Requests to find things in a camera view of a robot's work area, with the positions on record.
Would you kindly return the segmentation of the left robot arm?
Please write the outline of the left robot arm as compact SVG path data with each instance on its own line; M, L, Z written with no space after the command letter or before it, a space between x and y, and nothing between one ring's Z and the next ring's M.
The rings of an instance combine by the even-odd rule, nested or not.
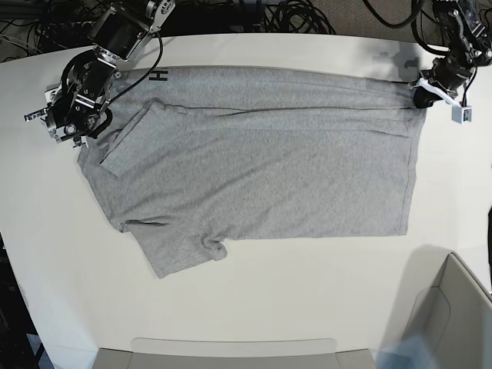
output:
M478 68L491 65L491 35L471 1L433 1L432 10L448 38L448 50L435 51L432 67L420 72L414 83L414 104L429 108L440 100L454 103L463 88L458 105L464 107Z

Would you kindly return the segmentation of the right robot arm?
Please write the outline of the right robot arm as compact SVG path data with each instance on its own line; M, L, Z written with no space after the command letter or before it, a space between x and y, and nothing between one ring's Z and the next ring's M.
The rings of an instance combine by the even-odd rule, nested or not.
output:
M92 48L68 62L59 85L45 92L47 106L24 119L42 120L58 143L72 140L80 147L88 138L96 139L112 122L109 106L154 71L150 68L111 97L111 87L121 77L118 63L131 61L154 37L160 41L161 27L175 6L172 0L112 2L89 33Z

